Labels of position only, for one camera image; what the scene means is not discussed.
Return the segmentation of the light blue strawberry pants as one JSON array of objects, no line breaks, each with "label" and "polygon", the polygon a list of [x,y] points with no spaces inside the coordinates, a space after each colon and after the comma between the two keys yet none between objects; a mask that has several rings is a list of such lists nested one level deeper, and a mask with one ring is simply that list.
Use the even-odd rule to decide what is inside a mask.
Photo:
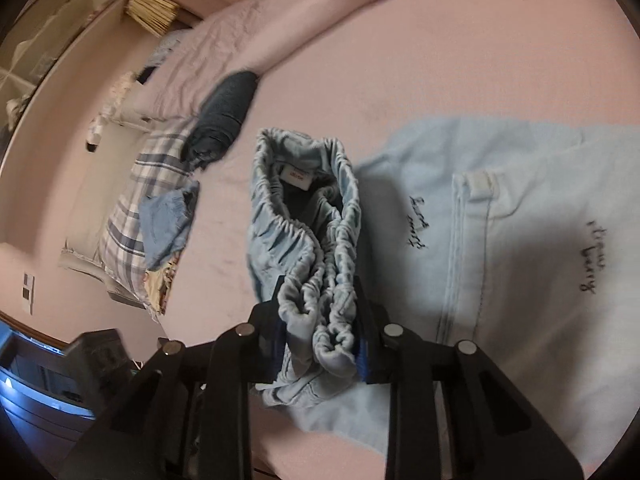
[{"label": "light blue strawberry pants", "polygon": [[356,176],[367,297],[478,344],[595,471],[639,407],[638,127],[430,118]]}]

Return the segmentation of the light blue elastic-waist shorts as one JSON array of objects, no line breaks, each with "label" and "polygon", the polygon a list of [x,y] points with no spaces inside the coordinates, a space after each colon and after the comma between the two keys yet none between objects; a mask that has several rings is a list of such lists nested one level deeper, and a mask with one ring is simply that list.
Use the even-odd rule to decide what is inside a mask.
[{"label": "light blue elastic-waist shorts", "polygon": [[250,177],[247,265],[256,297],[285,325],[269,406],[312,408],[356,380],[359,186],[344,146],[279,128],[258,132]]}]

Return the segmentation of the blue folded cloth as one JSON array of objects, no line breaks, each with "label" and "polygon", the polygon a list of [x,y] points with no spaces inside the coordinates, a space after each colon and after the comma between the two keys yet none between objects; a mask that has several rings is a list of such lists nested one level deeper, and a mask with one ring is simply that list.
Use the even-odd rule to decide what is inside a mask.
[{"label": "blue folded cloth", "polygon": [[159,269],[186,246],[199,195],[200,184],[190,181],[182,188],[142,198],[139,220],[146,270]]}]

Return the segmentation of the dark folded garment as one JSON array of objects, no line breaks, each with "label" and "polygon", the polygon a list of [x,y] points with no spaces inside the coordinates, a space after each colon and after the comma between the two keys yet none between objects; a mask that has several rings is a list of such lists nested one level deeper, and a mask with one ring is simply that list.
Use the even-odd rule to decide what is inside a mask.
[{"label": "dark folded garment", "polygon": [[227,154],[242,130],[258,80],[255,73],[241,70],[224,78],[209,93],[181,150],[187,170],[204,170]]}]

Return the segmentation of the pink bed mattress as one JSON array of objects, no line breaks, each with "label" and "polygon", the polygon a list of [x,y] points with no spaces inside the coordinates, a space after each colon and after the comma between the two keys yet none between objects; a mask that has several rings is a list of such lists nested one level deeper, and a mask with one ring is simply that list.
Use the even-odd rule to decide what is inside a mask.
[{"label": "pink bed mattress", "polygon": [[474,340],[595,471],[639,406],[639,40],[616,1],[382,0],[291,55],[202,174],[172,339],[255,304],[267,127],[343,142],[368,299],[427,340]]}]

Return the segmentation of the white wardrobe shelf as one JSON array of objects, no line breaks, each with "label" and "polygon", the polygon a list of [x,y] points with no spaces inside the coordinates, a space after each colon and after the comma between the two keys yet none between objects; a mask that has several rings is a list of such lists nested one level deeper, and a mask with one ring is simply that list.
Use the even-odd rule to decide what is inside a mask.
[{"label": "white wardrobe shelf", "polygon": [[1,151],[32,95],[77,37],[120,0],[35,0],[1,45]]}]

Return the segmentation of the yellow straw item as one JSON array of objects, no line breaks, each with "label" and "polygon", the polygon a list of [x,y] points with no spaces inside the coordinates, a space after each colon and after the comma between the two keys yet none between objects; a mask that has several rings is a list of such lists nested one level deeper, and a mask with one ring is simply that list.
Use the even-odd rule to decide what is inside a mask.
[{"label": "yellow straw item", "polygon": [[172,0],[128,0],[126,4],[126,14],[155,37],[168,32],[179,10]]}]

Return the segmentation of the pink blanket roll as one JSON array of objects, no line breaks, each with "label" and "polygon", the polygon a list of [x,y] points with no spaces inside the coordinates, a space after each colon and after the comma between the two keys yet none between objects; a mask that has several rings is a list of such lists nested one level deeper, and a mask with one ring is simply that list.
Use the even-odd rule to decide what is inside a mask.
[{"label": "pink blanket roll", "polygon": [[206,18],[153,75],[140,110],[193,114],[236,70],[305,113],[379,122],[478,113],[577,120],[589,79],[585,0],[244,0]]}]

